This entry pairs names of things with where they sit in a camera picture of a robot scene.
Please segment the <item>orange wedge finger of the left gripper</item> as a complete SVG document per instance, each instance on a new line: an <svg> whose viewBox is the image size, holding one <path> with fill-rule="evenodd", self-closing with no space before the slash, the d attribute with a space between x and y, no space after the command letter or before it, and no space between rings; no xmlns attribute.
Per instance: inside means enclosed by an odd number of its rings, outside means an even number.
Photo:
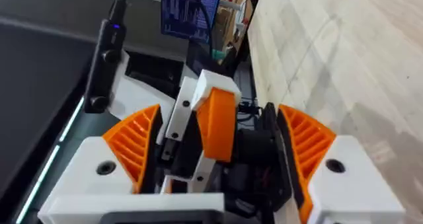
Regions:
<svg viewBox="0 0 423 224"><path fill-rule="evenodd" d="M231 160L241 97L232 78L205 69L200 73L190 107L196 115L205 157Z"/></svg>

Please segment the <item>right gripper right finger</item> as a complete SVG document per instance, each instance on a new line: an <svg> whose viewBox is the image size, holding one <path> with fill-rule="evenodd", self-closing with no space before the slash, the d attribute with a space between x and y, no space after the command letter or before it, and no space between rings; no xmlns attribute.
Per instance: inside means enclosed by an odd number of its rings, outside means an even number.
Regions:
<svg viewBox="0 0 423 224"><path fill-rule="evenodd" d="M405 208L353 135L285 104L277 117L300 223L403 220Z"/></svg>

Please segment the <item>bare white finger of the left gripper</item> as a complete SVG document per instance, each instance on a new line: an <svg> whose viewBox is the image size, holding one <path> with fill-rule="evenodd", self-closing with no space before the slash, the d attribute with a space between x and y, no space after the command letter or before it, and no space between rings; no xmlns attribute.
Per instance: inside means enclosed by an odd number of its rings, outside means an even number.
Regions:
<svg viewBox="0 0 423 224"><path fill-rule="evenodd" d="M192 113L190 104L194 96L197 82L197 79L190 77L183 78L165 132L165 137L167 139L182 141Z"/></svg>

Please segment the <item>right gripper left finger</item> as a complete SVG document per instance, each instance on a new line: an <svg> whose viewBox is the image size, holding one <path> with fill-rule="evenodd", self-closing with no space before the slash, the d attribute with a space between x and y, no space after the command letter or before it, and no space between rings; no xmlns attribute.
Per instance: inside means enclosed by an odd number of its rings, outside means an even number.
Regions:
<svg viewBox="0 0 423 224"><path fill-rule="evenodd" d="M100 136L86 137L54 186L55 195L152 194L155 147L163 124L154 104Z"/></svg>

